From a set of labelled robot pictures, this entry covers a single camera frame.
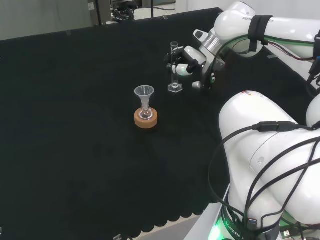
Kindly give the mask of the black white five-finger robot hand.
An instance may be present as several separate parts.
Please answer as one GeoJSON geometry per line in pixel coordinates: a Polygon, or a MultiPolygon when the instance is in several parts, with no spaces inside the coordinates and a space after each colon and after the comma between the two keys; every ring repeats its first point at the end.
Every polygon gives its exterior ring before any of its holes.
{"type": "Polygon", "coordinates": [[[171,93],[181,92],[183,85],[179,82],[179,79],[189,77],[195,71],[201,71],[201,75],[200,80],[192,83],[194,89],[209,88],[211,85],[208,76],[212,64],[202,52],[191,46],[178,46],[174,42],[170,52],[164,57],[164,63],[171,76],[171,83],[167,87],[171,93]]]}

